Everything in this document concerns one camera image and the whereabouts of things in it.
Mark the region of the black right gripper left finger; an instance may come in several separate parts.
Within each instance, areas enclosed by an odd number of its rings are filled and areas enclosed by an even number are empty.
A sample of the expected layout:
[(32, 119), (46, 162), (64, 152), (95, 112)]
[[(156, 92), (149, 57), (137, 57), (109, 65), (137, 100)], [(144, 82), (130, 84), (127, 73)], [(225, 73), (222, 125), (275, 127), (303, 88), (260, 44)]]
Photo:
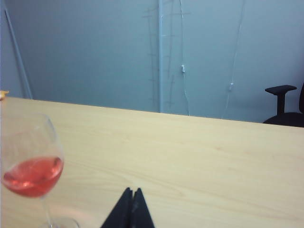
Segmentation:
[(128, 228), (132, 204), (133, 191), (128, 187), (122, 193), (101, 228)]

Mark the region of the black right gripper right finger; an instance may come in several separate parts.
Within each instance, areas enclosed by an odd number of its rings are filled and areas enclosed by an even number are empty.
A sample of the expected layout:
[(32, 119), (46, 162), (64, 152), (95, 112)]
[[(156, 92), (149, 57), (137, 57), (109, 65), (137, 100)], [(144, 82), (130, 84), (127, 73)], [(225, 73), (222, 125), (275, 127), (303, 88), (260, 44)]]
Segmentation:
[(141, 188), (135, 192), (130, 212), (130, 228), (155, 228)]

